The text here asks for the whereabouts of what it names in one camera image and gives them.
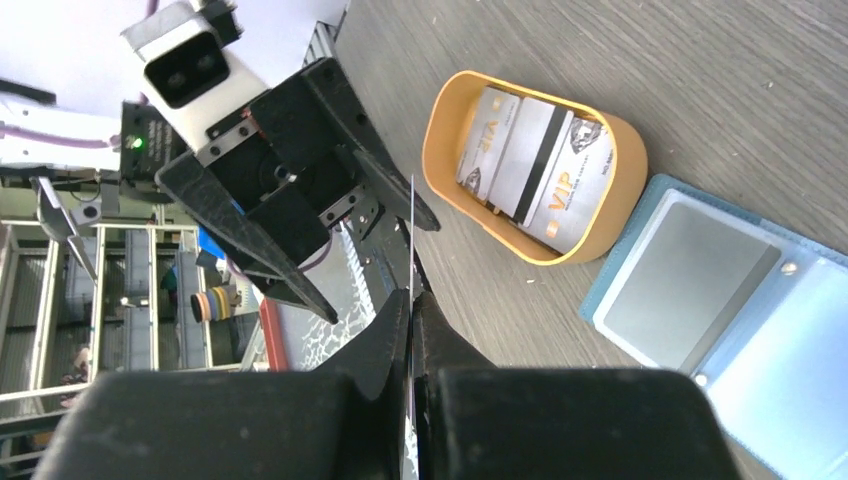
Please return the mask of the blue leather card holder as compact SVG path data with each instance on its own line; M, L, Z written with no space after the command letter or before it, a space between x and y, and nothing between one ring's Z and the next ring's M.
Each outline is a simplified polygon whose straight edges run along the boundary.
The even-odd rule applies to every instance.
M678 371L785 479L847 475L847 258L671 176L648 183L581 316Z

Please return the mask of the orange oval plastic tray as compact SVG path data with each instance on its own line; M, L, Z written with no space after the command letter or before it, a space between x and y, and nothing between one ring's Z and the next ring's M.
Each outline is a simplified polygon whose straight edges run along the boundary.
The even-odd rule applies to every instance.
M588 230L572 249L562 254L523 233L505 216L494 214L454 180L476 104L487 86L586 114L600 121L611 136L613 156L608 186L601 195ZM627 121L579 102L473 70L453 75L436 96L422 145L421 162L424 178L433 192L514 254L537 266L586 263L608 252L639 201L648 176L644 142Z

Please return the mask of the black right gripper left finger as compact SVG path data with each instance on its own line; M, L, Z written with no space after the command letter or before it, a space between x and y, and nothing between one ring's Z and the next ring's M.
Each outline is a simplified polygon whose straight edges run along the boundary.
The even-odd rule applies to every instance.
M60 421L39 479L398 479L410 294L310 371L113 373Z

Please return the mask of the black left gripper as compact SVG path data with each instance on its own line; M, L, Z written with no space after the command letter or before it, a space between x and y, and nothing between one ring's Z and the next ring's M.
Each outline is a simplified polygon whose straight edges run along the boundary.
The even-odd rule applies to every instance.
M441 229L385 156L337 59L314 61L275 87L234 57L204 57L198 70L202 89L192 104L203 108L204 150L199 161L183 155L162 167L155 181L225 246L279 278L287 303L338 322L300 264L328 242L359 186L415 227Z

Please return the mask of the black card with gold chip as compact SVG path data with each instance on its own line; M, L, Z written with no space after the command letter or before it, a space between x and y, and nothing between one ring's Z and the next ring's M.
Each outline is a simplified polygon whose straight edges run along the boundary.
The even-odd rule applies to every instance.
M738 218L669 192L592 319L641 364L691 374L780 257Z

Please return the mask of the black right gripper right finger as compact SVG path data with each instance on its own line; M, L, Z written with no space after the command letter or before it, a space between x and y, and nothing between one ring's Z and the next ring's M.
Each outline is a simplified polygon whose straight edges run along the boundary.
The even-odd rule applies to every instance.
M735 479L701 390L645 368L498 367L431 293L412 307L423 479Z

